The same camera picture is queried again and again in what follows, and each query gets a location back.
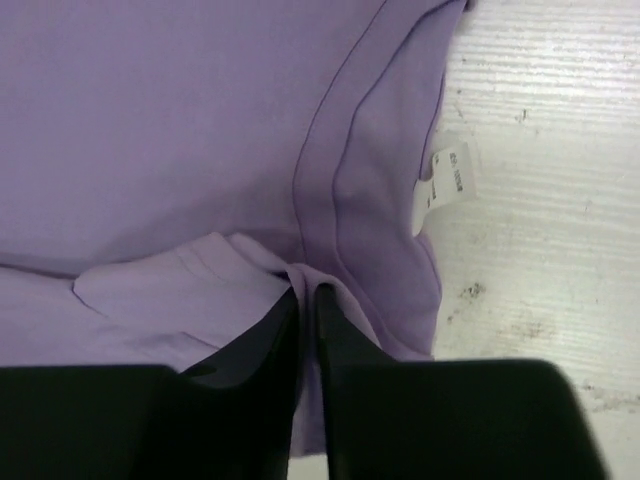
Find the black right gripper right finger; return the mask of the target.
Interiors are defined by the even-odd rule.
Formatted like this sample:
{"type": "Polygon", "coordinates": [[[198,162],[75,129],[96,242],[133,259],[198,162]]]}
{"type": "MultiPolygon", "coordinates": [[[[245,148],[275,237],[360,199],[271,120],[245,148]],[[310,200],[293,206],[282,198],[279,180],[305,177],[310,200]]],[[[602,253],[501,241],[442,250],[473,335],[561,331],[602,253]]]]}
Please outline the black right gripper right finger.
{"type": "Polygon", "coordinates": [[[400,362],[315,294],[333,479],[603,479],[572,387],[531,359],[400,362]]]}

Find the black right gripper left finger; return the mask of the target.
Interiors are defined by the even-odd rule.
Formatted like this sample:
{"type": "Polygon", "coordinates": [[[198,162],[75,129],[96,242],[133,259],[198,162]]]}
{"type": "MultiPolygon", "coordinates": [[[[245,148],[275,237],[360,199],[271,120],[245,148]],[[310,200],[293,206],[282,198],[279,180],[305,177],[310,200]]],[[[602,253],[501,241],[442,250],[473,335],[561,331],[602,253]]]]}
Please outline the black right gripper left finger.
{"type": "Polygon", "coordinates": [[[284,294],[184,372],[159,365],[5,368],[5,479],[283,479],[299,360],[284,294]]]}

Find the purple t-shirt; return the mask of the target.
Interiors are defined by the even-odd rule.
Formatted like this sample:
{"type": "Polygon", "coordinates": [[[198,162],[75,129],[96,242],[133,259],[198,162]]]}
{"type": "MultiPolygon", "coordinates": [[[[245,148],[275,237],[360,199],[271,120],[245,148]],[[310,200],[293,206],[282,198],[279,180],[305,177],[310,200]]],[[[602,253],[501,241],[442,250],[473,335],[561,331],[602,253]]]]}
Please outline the purple t-shirt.
{"type": "Polygon", "coordinates": [[[335,286],[431,356],[414,214],[467,1],[5,1],[1,362],[183,371],[335,286]]]}

